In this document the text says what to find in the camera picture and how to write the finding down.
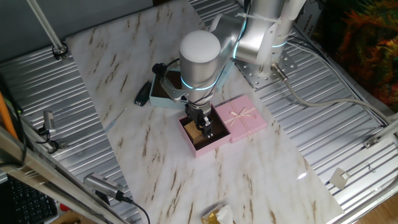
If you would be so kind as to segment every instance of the colorful fabric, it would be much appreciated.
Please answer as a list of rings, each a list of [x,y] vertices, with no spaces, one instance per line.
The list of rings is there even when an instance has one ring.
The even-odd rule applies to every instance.
[[[398,112],[398,1],[329,0],[314,37],[362,87]]]

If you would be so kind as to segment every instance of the ribbon bow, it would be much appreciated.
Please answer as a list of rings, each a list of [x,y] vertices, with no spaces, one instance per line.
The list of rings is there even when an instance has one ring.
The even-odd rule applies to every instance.
[[[231,122],[231,124],[229,124],[229,126],[232,127],[232,125],[234,125],[235,121],[240,117],[247,116],[247,117],[254,117],[254,119],[255,119],[256,115],[248,114],[248,113],[254,111],[255,109],[256,108],[251,108],[250,110],[246,110],[246,108],[243,108],[239,114],[235,113],[235,111],[230,111],[229,113],[232,114],[234,117],[225,121],[225,123]]]

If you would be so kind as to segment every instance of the gold foil wrapper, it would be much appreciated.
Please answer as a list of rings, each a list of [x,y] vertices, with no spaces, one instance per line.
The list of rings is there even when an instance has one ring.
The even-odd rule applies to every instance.
[[[219,212],[219,209],[216,209],[216,210],[212,211],[208,218],[203,218],[202,217],[201,218],[201,222],[203,224],[220,224],[220,222],[217,221],[217,216],[216,216],[216,214],[218,212]]]

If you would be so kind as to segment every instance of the white marble surface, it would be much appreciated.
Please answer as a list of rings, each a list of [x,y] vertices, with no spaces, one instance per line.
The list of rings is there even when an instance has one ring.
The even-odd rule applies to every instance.
[[[326,223],[343,213],[292,141],[234,67],[215,105],[250,97],[267,128],[195,159],[180,134],[183,111],[134,105],[157,62],[178,57],[182,36],[201,29],[186,1],[174,1],[84,31],[67,42],[134,200],[152,223],[201,223],[219,203],[240,223]]]

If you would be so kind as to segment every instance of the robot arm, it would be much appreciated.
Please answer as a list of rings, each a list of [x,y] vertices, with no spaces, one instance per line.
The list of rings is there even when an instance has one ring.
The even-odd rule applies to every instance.
[[[305,0],[245,1],[245,13],[238,17],[218,15],[210,31],[194,31],[180,44],[182,92],[188,100],[185,111],[204,137],[212,137],[210,99],[227,61],[237,60],[263,65],[264,73],[278,63],[284,45]],[[162,86],[172,99],[181,97],[166,78]]]

